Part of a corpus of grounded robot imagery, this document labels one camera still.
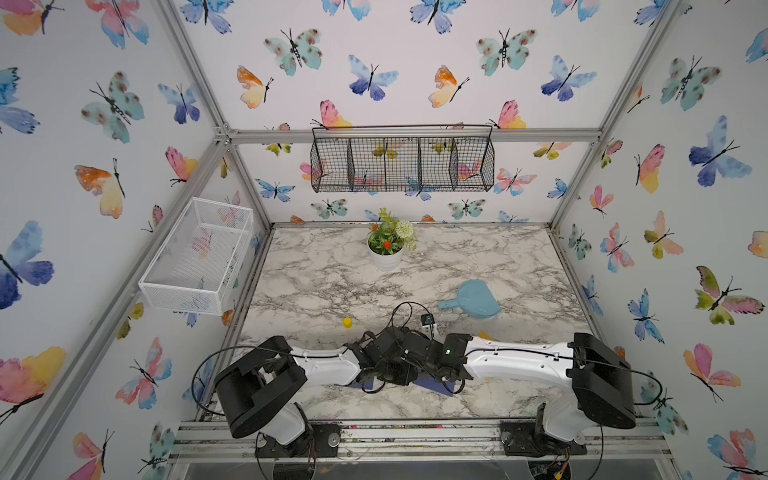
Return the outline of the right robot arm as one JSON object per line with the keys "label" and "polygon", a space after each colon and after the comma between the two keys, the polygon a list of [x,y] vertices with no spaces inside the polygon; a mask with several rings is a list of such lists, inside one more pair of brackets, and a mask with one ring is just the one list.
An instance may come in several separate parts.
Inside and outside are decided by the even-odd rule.
{"label": "right robot arm", "polygon": [[539,346],[469,334],[449,334],[442,342],[417,339],[422,344],[408,346],[407,354],[446,384],[501,378],[558,389],[559,396],[542,403],[534,419],[500,426],[507,456],[584,455],[586,430],[632,430],[637,425],[635,409],[641,403],[634,398],[633,377],[641,373],[592,334],[577,332],[568,342]]}

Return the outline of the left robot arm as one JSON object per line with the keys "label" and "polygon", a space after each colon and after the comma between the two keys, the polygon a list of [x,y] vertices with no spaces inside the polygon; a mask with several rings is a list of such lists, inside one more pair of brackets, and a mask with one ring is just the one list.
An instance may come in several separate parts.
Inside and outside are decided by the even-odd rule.
{"label": "left robot arm", "polygon": [[335,350],[292,346],[283,336],[259,345],[237,345],[245,354],[212,381],[219,409],[234,439],[263,434],[290,450],[303,450],[312,426],[295,396],[304,387],[342,386],[373,395],[385,386],[407,386],[424,377],[432,333],[390,320],[377,333]]}

